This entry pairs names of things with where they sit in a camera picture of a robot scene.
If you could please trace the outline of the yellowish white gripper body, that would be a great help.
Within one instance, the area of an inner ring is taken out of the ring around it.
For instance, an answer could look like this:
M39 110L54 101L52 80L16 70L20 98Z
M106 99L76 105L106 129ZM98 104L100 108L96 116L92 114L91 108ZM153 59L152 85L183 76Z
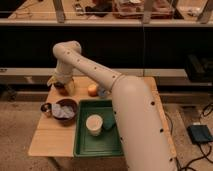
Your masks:
M75 83L71 74L63 74L55 71L53 75L47 81L47 86L54 86L54 83L60 82L65 86L65 89L69 94L73 94L75 91Z

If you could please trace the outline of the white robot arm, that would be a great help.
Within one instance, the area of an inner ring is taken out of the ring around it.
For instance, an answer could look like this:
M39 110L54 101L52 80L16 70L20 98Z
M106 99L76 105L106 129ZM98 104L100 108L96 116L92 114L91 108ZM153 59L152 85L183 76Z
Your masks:
M76 41L53 46L54 76L66 83L78 69L111 92L112 106L128 171L178 171L149 85L81 55Z

